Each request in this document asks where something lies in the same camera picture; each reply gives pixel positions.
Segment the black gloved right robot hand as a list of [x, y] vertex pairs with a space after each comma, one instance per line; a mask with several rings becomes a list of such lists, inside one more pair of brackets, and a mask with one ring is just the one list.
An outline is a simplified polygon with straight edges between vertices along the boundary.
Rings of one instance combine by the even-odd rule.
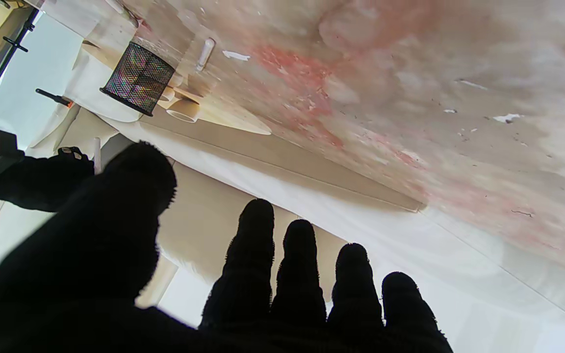
[[62, 147], [49, 158], [25, 156], [0, 174], [0, 201], [56, 212], [94, 174], [94, 162], [77, 147]]

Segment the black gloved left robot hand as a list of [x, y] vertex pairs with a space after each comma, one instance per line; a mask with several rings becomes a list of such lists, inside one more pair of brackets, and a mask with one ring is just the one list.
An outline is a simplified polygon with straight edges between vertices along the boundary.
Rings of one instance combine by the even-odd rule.
[[366, 249], [345, 244], [327, 312], [312, 224], [289, 224], [272, 289], [275, 212], [253, 199], [193, 328], [135, 299], [159, 262], [170, 161], [146, 142], [119, 152], [0, 262], [0, 353], [450, 353], [415, 281], [377, 295]]

